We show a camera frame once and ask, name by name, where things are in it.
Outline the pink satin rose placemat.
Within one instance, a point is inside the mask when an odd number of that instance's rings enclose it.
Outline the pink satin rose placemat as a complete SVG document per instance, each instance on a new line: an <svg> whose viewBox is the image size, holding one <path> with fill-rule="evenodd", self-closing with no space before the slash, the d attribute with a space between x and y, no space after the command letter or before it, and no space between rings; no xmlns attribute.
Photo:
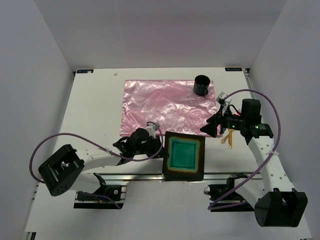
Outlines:
<svg viewBox="0 0 320 240"><path fill-rule="evenodd" d="M208 95L193 91L193 80L126 80L120 136L129 136L147 122L159 123L162 133L206 136L201 128L217 112L214 84Z"/></svg>

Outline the black mug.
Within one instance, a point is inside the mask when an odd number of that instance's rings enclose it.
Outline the black mug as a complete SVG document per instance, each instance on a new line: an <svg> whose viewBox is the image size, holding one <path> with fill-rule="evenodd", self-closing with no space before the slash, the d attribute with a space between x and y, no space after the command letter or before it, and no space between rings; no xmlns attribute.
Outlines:
<svg viewBox="0 0 320 240"><path fill-rule="evenodd" d="M210 78L206 75L198 75L194 79L193 92L198 96L206 96L209 93Z"/></svg>

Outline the green square ceramic plate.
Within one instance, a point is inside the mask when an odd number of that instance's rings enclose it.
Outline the green square ceramic plate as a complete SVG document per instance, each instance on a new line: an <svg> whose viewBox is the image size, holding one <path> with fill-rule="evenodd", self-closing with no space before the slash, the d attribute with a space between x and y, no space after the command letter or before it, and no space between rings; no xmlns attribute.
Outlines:
<svg viewBox="0 0 320 240"><path fill-rule="evenodd" d="M163 159L162 174L166 181L202 181L205 166L204 136L167 131L164 148L168 157Z"/></svg>

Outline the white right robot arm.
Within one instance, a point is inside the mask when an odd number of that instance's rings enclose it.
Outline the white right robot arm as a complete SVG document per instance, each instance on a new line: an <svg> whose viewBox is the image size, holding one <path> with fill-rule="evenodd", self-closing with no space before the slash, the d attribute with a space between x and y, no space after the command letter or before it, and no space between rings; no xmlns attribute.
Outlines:
<svg viewBox="0 0 320 240"><path fill-rule="evenodd" d="M200 130L211 137L217 137L226 129L239 131L251 150L258 169L250 176L229 177L221 192L211 189L212 203L208 209L217 212L226 209L220 201L229 197L233 200L242 197L242 202L230 207L250 205L261 227L298 227L308 198L304 192L297 191L289 180L280 158L275 150L278 140L274 140L270 126L262 123L261 103L256 99L243 99L241 111L233 114L230 103L218 98L220 108L207 119Z"/></svg>

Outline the gold knife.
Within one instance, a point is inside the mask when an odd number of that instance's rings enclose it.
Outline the gold knife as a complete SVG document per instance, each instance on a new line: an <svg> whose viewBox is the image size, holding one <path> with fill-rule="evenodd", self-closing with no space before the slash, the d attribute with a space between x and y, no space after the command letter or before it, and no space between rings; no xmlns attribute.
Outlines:
<svg viewBox="0 0 320 240"><path fill-rule="evenodd" d="M233 131L234 130L233 129L229 129L228 131L229 131L229 134L228 134L227 140L228 140L228 146L231 149L233 147Z"/></svg>

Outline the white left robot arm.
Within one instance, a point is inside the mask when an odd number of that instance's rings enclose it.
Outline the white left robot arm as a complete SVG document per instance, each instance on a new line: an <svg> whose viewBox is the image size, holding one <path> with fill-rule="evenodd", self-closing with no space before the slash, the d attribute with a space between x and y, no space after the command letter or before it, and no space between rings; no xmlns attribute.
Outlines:
<svg viewBox="0 0 320 240"><path fill-rule="evenodd" d="M113 143L118 152L70 133L70 136L81 139L94 148L78 151L70 144L63 145L38 167L41 183L46 185L53 197L73 190L99 200L105 196L106 182L99 174L87 171L137 162L135 157L139 155L145 156L144 161L168 157L169 154L163 146L163 136L157 135L160 131L156 123L148 122L145 128L137 128L130 136L122 137Z"/></svg>

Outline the small gold spoon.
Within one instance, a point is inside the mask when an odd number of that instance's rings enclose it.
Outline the small gold spoon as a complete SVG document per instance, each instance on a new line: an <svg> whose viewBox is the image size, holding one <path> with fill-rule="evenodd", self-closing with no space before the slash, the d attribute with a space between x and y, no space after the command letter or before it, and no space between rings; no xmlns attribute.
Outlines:
<svg viewBox="0 0 320 240"><path fill-rule="evenodd" d="M232 142L232 133L227 134L220 142L222 144L225 144L226 142L231 144L231 142Z"/></svg>

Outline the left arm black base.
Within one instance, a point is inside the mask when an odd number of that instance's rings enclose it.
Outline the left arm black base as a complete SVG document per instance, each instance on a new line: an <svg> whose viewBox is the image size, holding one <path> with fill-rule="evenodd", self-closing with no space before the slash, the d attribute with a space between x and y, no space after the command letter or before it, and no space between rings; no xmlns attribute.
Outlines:
<svg viewBox="0 0 320 240"><path fill-rule="evenodd" d="M94 193L77 192L74 209L121 210L124 206L128 182L108 181Z"/></svg>

